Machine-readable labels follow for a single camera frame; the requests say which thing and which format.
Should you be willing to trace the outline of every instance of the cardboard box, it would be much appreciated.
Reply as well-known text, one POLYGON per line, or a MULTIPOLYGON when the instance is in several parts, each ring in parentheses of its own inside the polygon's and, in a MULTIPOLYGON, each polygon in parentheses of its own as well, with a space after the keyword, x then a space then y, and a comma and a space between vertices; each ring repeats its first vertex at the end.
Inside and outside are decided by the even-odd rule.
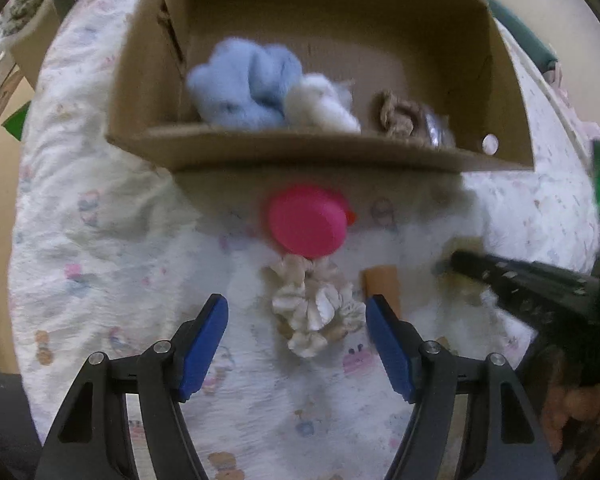
POLYGON ((107 139, 172 171, 238 162, 455 172, 534 166, 518 80, 480 0, 140 0, 117 68, 107 139), (305 72, 354 79, 363 135, 228 132, 201 123, 184 77, 228 36, 282 43, 305 72), (383 89, 448 114, 458 148, 379 137, 383 89), (498 138, 493 156, 482 152, 487 134, 498 138))

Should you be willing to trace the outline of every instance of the cartoon print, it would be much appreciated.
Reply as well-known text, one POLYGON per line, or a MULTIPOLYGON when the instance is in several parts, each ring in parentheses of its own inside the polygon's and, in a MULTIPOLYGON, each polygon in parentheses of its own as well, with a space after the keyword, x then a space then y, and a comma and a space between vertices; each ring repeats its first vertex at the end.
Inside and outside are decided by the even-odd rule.
POLYGON ((119 357, 126 357, 136 353, 136 349, 129 343, 125 333, 119 326, 109 330, 109 343, 119 357))
POLYGON ((100 205, 100 193, 97 189, 91 189, 82 193, 78 199, 78 211, 80 219, 89 227, 98 226, 98 206, 100 205))
POLYGON ((64 266, 67 293, 78 298, 84 298, 91 288, 86 276, 82 273, 80 264, 66 264, 64 266))
POLYGON ((357 348, 357 352, 353 348, 349 348, 342 359, 342 369, 346 376, 364 375, 374 367, 373 352, 365 348, 362 343, 357 348))
POLYGON ((101 0, 96 4, 96 8, 102 12, 109 12, 111 10, 111 5, 107 1, 101 0))
POLYGON ((512 335, 506 338, 506 345, 510 350, 518 350, 520 348, 520 340, 516 336, 512 335))
POLYGON ((296 424, 296 431, 300 436, 312 436, 315 433, 314 422, 312 420, 302 420, 302 410, 295 410, 294 413, 300 420, 296 424))
POLYGON ((33 179, 33 172, 31 166, 25 164, 20 170, 20 191, 22 193, 28 193, 31 191, 31 181, 33 179))
POLYGON ((294 415, 297 417, 294 429, 303 438, 329 432, 331 410, 312 397, 307 397, 302 408, 295 410, 294 415))
POLYGON ((49 332, 37 330, 34 336, 38 351, 36 359, 43 366, 49 366, 54 361, 54 353, 49 349, 49 332))
POLYGON ((388 198, 381 197, 377 199, 372 203, 369 212, 376 225, 391 231, 397 229, 397 224, 395 222, 395 207, 388 198))
POLYGON ((225 232, 220 236, 219 242, 225 254, 245 250, 256 237, 255 229, 246 224, 244 216, 233 210, 227 213, 223 224, 225 232))
POLYGON ((212 453, 208 456, 209 462, 216 469, 215 480, 244 480, 244 471, 237 469, 235 455, 226 451, 212 453))
POLYGON ((107 56, 100 63, 97 70, 106 70, 107 68, 112 68, 116 63, 116 56, 107 56))
POLYGON ((410 418, 411 412, 404 411, 394 413, 389 417, 389 420, 385 422, 385 426, 391 431, 389 435, 389 448, 391 450, 398 449, 398 446, 400 446, 410 418))
POLYGON ((144 426, 141 420, 130 420, 129 421, 129 436, 131 440, 144 442, 144 426))
POLYGON ((235 369, 235 361, 231 356, 231 351, 220 345, 211 361, 209 371, 206 373, 205 380, 202 383, 202 391, 205 395, 214 395, 216 390, 224 382, 226 373, 235 369))
POLYGON ((56 107, 56 115, 61 121, 67 121, 77 115, 77 107, 74 104, 67 105, 58 103, 56 107))
POLYGON ((89 45, 98 39, 98 31, 94 27, 83 27, 74 31, 74 38, 77 44, 89 45))

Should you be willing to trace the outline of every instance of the pink lid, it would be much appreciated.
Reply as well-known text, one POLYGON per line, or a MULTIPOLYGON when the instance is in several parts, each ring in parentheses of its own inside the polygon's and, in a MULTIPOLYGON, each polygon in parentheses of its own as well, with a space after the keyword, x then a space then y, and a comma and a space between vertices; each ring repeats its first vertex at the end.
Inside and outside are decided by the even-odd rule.
POLYGON ((355 215, 338 192, 318 186, 293 186, 278 193, 267 212, 273 237, 287 251, 305 258, 335 252, 355 215))

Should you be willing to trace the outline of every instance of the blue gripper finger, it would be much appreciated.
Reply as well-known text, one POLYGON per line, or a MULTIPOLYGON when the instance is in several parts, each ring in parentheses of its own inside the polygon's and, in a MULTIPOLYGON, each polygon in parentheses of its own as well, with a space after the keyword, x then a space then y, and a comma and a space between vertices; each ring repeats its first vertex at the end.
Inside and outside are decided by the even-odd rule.
POLYGON ((189 399, 191 394, 202 387, 229 321, 229 305, 226 299, 220 294, 215 294, 212 298, 214 297, 216 302, 211 306, 210 312, 184 357, 182 380, 178 387, 181 401, 189 399))
POLYGON ((400 320, 395 317, 382 296, 373 296, 366 301, 366 326, 371 340, 380 354, 384 371, 392 388, 405 400, 412 402, 416 394, 413 372, 409 357, 405 354, 399 337, 400 320))

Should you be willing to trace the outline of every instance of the blue plush toy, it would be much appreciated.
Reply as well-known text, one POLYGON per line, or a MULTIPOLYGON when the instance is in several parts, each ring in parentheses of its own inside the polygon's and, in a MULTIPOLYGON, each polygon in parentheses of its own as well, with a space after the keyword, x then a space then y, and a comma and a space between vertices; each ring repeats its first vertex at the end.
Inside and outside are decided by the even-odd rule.
POLYGON ((285 125, 285 95, 301 76, 300 61, 284 46, 228 38, 189 72, 187 89, 203 121, 263 130, 285 125))

